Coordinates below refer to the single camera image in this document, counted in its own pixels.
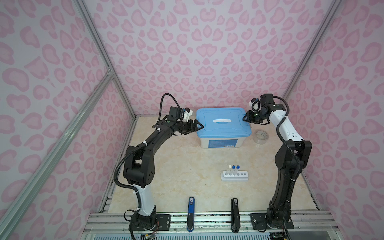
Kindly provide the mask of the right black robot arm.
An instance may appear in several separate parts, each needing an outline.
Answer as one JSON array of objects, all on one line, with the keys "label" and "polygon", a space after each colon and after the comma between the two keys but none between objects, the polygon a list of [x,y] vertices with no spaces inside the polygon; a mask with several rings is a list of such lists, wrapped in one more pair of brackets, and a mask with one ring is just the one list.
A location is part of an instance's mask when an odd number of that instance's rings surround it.
[{"label": "right black robot arm", "polygon": [[266,212],[266,225],[271,229],[286,227],[291,215],[291,200],[296,181],[306,168],[312,143],[305,140],[289,119],[286,100],[273,94],[263,94],[250,101],[251,109],[243,121],[251,124],[273,124],[282,146],[275,156],[278,168],[277,186]]}]

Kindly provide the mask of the blue plastic bin lid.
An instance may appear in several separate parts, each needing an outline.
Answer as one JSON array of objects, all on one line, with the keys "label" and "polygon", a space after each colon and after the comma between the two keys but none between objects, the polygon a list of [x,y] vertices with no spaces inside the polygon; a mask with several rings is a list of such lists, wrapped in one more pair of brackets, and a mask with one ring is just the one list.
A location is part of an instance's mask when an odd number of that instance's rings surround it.
[{"label": "blue plastic bin lid", "polygon": [[197,132],[201,139],[249,137],[252,133],[248,122],[243,121],[243,108],[206,108],[197,110],[196,119],[204,126]]}]

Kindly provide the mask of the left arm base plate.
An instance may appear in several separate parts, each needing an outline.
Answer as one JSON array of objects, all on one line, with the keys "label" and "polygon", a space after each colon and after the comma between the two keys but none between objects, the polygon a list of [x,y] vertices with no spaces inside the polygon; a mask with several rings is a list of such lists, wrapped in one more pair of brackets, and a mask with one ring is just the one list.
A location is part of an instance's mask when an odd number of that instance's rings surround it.
[{"label": "left arm base plate", "polygon": [[156,214],[151,216],[142,216],[134,214],[130,219],[129,230],[136,231],[169,231],[171,224],[171,215]]}]

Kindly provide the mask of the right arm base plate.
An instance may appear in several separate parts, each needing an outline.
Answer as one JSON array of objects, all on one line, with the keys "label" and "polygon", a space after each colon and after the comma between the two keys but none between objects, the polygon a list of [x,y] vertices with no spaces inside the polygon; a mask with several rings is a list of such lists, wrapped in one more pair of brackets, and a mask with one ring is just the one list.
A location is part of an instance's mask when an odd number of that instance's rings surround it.
[{"label": "right arm base plate", "polygon": [[269,218],[266,213],[251,213],[251,224],[253,230],[259,232],[266,232],[269,230],[293,230],[294,224],[291,218],[285,219],[284,217]]}]

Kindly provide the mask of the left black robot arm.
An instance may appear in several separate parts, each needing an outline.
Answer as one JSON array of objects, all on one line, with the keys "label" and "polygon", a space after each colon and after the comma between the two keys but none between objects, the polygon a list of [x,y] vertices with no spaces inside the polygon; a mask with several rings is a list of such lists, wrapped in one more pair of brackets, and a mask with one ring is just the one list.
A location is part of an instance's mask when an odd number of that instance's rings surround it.
[{"label": "left black robot arm", "polygon": [[130,218],[130,228],[135,226],[152,230],[157,226],[156,205],[153,201],[151,182],[154,179],[155,154],[166,140],[176,133],[188,135],[204,129],[198,120],[191,120],[192,110],[170,107],[170,112],[159,118],[154,131],[137,146],[129,146],[123,159],[114,172],[115,184],[124,189],[133,190],[138,201],[138,208]]}]

